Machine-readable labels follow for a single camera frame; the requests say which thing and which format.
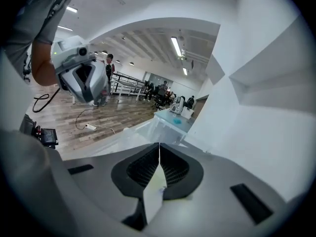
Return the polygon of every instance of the wooden floor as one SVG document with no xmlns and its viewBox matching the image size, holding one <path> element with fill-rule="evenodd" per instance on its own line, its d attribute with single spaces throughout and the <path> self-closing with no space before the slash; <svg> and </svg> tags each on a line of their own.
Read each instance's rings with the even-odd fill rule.
<svg viewBox="0 0 316 237">
<path fill-rule="evenodd" d="M 39 97 L 45 93 L 49 97 L 58 89 L 57 86 L 42 87 L 31 79 L 30 87 Z M 39 109 L 47 100 L 38 101 L 35 109 Z M 85 109 L 90 109 L 78 118 L 78 128 L 83 128 L 87 123 L 111 127 L 115 133 L 125 127 L 132 127 L 154 117 L 152 109 L 154 101 L 136 101 L 136 96 L 111 95 L 109 102 L 98 109 L 94 106 L 82 104 L 76 101 L 72 104 L 72 96 L 69 92 L 59 91 L 55 98 L 41 112 L 34 113 L 32 107 L 35 100 L 29 106 L 27 114 L 42 128 L 55 128 L 59 145 L 56 149 L 60 153 L 76 150 L 96 141 L 113 135 L 110 129 L 98 127 L 97 131 L 88 129 L 79 130 L 75 126 L 76 118 Z"/>
</svg>

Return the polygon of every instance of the railing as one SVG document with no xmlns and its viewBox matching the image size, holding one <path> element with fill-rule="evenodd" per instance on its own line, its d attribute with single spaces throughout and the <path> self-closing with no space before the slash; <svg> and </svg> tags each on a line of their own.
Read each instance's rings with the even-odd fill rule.
<svg viewBox="0 0 316 237">
<path fill-rule="evenodd" d="M 139 79 L 136 79 L 134 77 L 130 77 L 121 72 L 114 72 L 112 76 L 112 80 L 111 80 L 111 89 L 112 88 L 114 89 L 113 93 L 114 92 L 119 93 L 120 88 L 121 88 L 121 86 L 118 83 L 114 82 L 114 79 L 118 81 L 122 81 L 122 82 L 131 82 L 133 84 L 136 84 L 137 86 L 142 87 L 142 89 L 133 89 L 133 91 L 131 91 L 131 94 L 137 94 L 139 90 L 141 91 L 141 95 L 142 95 L 142 92 L 144 92 L 143 89 L 145 88 L 145 83 L 143 81 L 140 81 Z M 122 93 L 129 93 L 129 89 L 130 89 L 129 87 L 123 86 Z"/>
</svg>

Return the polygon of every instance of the power strip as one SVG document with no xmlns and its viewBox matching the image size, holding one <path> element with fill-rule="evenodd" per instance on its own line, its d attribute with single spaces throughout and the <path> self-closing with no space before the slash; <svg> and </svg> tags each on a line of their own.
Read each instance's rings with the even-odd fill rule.
<svg viewBox="0 0 316 237">
<path fill-rule="evenodd" d="M 85 125 L 85 128 L 88 128 L 88 129 L 91 130 L 91 131 L 96 131 L 96 130 L 97 130 L 97 128 L 96 128 L 95 126 L 90 125 L 90 124 L 86 124 L 86 125 Z"/>
</svg>

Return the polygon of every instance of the ceiling light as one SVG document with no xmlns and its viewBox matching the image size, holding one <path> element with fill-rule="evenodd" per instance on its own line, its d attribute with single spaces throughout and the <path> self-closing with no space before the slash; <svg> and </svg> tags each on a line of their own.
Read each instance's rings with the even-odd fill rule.
<svg viewBox="0 0 316 237">
<path fill-rule="evenodd" d="M 59 28 L 62 28 L 62 29 L 65 29 L 65 30 L 68 30 L 68 31 L 72 31 L 73 29 L 70 29 L 70 28 L 67 28 L 67 27 L 63 27 L 63 26 L 58 26 Z"/>
<path fill-rule="evenodd" d="M 75 13 L 78 11 L 77 9 L 72 8 L 72 7 L 70 7 L 70 6 L 68 6 L 67 9 L 68 9 L 69 11 L 72 11 L 72 12 L 75 12 Z"/>
<path fill-rule="evenodd" d="M 176 49 L 177 55 L 181 56 L 181 51 L 180 51 L 180 48 L 179 48 L 179 43 L 178 43 L 177 38 L 176 37 L 171 37 L 171 40 L 172 40 L 172 43 L 174 45 L 174 48 Z"/>
</svg>

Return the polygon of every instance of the black cable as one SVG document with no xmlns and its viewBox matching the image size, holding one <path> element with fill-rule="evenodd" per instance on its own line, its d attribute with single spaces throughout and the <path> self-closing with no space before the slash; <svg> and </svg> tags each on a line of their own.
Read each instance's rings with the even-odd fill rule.
<svg viewBox="0 0 316 237">
<path fill-rule="evenodd" d="M 56 92 L 54 93 L 54 95 L 52 95 L 52 97 L 48 100 L 48 102 L 42 107 L 42 108 L 40 108 L 39 110 L 34 110 L 34 107 L 35 107 L 35 105 L 36 105 L 36 103 L 38 102 L 38 100 L 45 100 L 45 99 L 48 99 L 49 98 L 49 94 L 44 94 L 44 95 L 42 95 L 42 96 L 40 96 L 40 97 L 35 97 L 34 99 L 36 99 L 36 101 L 35 101 L 35 103 L 34 103 L 34 105 L 33 105 L 33 112 L 34 113 L 39 113 L 41 110 L 43 110 L 52 100 L 53 100 L 53 98 L 55 97 L 55 95 L 58 93 L 60 91 L 60 88 L 58 88 L 58 90 L 56 90 Z"/>
<path fill-rule="evenodd" d="M 84 128 L 86 127 L 86 125 L 85 125 L 83 128 L 78 128 L 78 127 L 77 127 L 77 119 L 80 117 L 80 115 L 81 115 L 83 112 L 89 111 L 89 110 L 97 110 L 98 108 L 99 108 L 99 106 L 98 106 L 97 108 L 84 109 L 84 110 L 78 115 L 78 117 L 76 117 L 76 122 L 75 122 L 76 128 L 79 129 L 79 130 L 84 130 Z"/>
</svg>

